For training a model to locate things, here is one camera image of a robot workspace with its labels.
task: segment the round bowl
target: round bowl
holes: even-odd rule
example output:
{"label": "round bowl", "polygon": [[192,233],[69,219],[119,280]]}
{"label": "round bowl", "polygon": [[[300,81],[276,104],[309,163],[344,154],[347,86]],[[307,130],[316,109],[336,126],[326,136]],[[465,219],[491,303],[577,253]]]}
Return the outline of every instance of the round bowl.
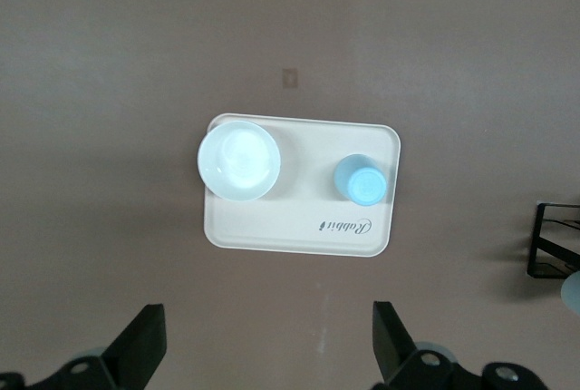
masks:
{"label": "round bowl", "polygon": [[280,150],[257,124],[232,121],[211,130],[198,151],[201,179],[218,197],[256,200],[272,189],[280,174]]}

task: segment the blue cup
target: blue cup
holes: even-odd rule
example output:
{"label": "blue cup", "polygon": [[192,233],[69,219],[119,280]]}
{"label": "blue cup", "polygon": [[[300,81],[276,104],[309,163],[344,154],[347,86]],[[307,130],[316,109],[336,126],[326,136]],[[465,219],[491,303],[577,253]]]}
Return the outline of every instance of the blue cup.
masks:
{"label": "blue cup", "polygon": [[347,199],[361,206],[380,202],[387,193],[387,179],[368,156],[353,154],[334,169],[334,186]]}

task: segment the logo on tray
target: logo on tray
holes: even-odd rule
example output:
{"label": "logo on tray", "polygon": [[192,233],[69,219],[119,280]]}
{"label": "logo on tray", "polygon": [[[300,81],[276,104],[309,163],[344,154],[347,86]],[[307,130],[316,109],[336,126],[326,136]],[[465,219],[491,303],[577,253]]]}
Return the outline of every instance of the logo on tray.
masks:
{"label": "logo on tray", "polygon": [[319,231],[341,231],[342,233],[364,234],[372,228],[370,219],[359,219],[356,222],[332,222],[323,221],[318,228]]}

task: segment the white tray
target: white tray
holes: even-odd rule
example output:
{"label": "white tray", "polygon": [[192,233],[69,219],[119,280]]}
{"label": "white tray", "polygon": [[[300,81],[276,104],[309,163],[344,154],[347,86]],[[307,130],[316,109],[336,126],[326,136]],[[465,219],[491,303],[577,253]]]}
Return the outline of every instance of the white tray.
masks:
{"label": "white tray", "polygon": [[[389,242],[401,140],[391,127],[225,113],[208,131],[243,120],[265,128],[280,149],[282,167],[261,199],[223,200],[206,189],[204,230],[221,248],[373,257]],[[334,187],[336,164],[349,154],[372,157],[385,173],[387,195],[370,207],[346,200]]]}

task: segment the light blue round object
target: light blue round object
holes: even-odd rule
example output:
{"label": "light blue round object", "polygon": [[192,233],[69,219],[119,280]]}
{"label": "light blue round object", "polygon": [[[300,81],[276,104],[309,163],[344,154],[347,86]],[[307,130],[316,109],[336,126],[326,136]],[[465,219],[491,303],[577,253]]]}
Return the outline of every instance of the light blue round object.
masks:
{"label": "light blue round object", "polygon": [[580,315],[580,271],[565,279],[561,294],[565,305]]}
{"label": "light blue round object", "polygon": [[345,157],[336,165],[334,186],[345,198],[361,206],[372,206],[387,193],[384,174],[373,159],[362,154]]}

